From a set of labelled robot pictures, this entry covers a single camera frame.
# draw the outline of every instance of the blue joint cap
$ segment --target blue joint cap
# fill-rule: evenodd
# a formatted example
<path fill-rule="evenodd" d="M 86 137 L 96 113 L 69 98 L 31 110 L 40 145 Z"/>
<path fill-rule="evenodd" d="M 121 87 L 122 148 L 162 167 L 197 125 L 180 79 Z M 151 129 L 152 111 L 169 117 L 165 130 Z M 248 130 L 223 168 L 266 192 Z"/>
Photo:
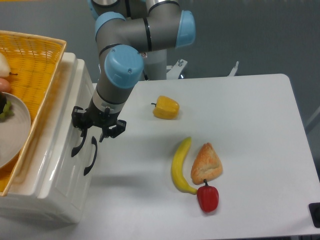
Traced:
<path fill-rule="evenodd" d="M 121 89 L 131 89 L 142 79 L 144 61 L 139 52 L 128 45 L 111 49 L 104 61 L 104 71 L 110 82 Z"/>
<path fill-rule="evenodd" d="M 97 37 L 97 33 L 98 33 L 99 29 L 101 28 L 101 26 L 112 19 L 122 19 L 124 21 L 126 20 L 125 17 L 118 12 L 109 11 L 109 12 L 105 12 L 105 13 L 101 14 L 95 22 L 95 36 L 96 37 Z"/>
<path fill-rule="evenodd" d="M 196 23 L 190 11 L 182 11 L 175 47 L 193 44 L 196 39 Z"/>
<path fill-rule="evenodd" d="M 90 11 L 91 11 L 92 17 L 94 18 L 94 20 L 97 20 L 98 17 L 99 17 L 99 15 L 98 15 L 98 13 L 96 12 L 96 10 L 95 10 L 95 8 L 94 8 L 94 6 L 93 6 L 93 4 L 92 4 L 92 0 L 87 0 L 87 2 L 88 2 L 88 5 L 89 5 L 89 9 L 90 9 Z"/>

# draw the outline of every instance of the scone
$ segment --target scone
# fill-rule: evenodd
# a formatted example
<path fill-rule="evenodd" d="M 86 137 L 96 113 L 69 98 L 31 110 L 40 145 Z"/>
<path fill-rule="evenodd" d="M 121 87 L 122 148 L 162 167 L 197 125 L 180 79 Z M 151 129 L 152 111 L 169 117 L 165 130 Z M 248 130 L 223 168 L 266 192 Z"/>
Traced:
<path fill-rule="evenodd" d="M 222 174 L 222 163 L 212 147 L 206 143 L 200 149 L 191 169 L 191 178 L 194 184 L 203 184 L 204 179 L 211 181 Z"/>

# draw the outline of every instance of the gray floor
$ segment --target gray floor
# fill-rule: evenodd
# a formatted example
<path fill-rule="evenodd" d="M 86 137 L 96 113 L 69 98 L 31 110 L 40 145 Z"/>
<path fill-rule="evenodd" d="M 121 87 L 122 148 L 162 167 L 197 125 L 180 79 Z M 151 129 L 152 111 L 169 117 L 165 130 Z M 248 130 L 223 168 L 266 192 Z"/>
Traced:
<path fill-rule="evenodd" d="M 191 10 L 197 37 L 192 46 L 168 51 L 168 64 L 188 61 L 187 78 L 239 75 L 289 76 L 303 123 L 320 105 L 319 0 L 181 0 Z M 0 29 L 67 41 L 99 77 L 95 21 L 87 0 L 0 2 Z M 320 173 L 320 125 L 308 140 Z"/>

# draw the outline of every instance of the table surface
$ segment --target table surface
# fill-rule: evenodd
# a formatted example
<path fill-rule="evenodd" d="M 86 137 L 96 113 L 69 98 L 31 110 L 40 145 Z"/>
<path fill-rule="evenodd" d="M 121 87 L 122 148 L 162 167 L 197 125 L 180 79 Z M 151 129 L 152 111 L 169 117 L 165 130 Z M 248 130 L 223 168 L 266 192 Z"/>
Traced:
<path fill-rule="evenodd" d="M 180 103 L 175 120 L 152 114 L 159 95 Z M 319 234 L 308 204 L 320 183 L 290 80 L 283 74 L 139 82 L 120 119 L 126 131 L 98 146 L 95 173 L 79 224 L 0 218 L 11 239 L 205 240 Z M 216 211 L 179 192 L 170 168 L 192 137 L 183 173 L 212 143 L 223 173 Z"/>

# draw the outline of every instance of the yellow basket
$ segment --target yellow basket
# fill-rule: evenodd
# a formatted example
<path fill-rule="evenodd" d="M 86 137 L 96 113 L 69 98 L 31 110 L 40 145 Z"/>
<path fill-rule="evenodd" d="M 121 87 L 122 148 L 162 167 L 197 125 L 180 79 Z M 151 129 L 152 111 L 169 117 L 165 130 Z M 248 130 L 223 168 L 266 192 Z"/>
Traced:
<path fill-rule="evenodd" d="M 0 169 L 0 196 L 8 194 L 20 171 L 66 45 L 64 40 L 0 30 L 0 53 L 6 57 L 11 72 L 17 74 L 6 77 L 11 84 L 11 94 L 25 103 L 31 116 L 29 136 L 20 153 Z"/>

